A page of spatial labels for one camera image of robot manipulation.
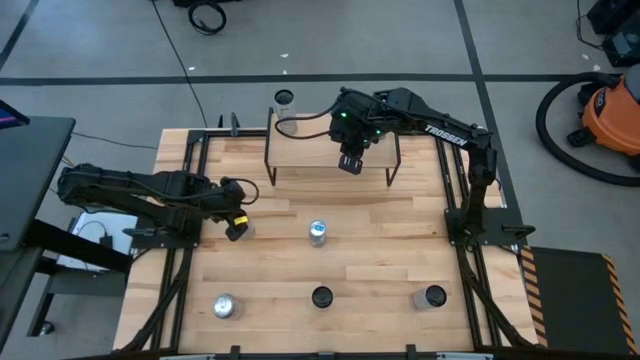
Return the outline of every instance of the shop vacuum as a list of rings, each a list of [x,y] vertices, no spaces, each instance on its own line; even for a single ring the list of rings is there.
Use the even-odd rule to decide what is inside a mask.
[[[582,83],[586,83],[578,93],[584,106],[582,128],[567,135],[569,144],[605,146],[626,156],[631,167],[640,172],[640,64],[622,76],[585,72],[554,86],[536,113],[536,130],[542,144],[555,158],[584,175],[614,185],[640,186],[640,177],[615,175],[591,167],[569,155],[549,136],[549,106],[564,90]]]

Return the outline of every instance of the yellow black striped tape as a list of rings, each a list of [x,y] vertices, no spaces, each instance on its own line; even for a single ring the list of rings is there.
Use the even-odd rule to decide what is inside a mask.
[[[607,269],[609,270],[609,279],[611,280],[611,288],[613,289],[613,294],[616,297],[616,303],[618,304],[618,312],[620,313],[620,320],[622,323],[622,330],[624,331],[627,337],[627,345],[629,345],[629,353],[631,355],[638,355],[638,347],[636,346],[635,341],[633,341],[633,332],[631,331],[631,323],[629,322],[629,318],[627,317],[627,308],[624,306],[624,301],[622,301],[622,293],[620,292],[620,283],[618,282],[618,275],[616,274],[616,268],[613,266],[613,259],[608,255],[602,255],[604,261],[607,264]]]
[[[538,336],[538,343],[548,346],[547,332],[544,328],[544,316],[542,315],[542,302],[540,301],[540,289],[538,288],[538,276],[536,275],[536,265],[533,259],[533,252],[529,246],[525,246],[520,250],[520,262],[522,264],[527,300],[529,301],[533,326]]]

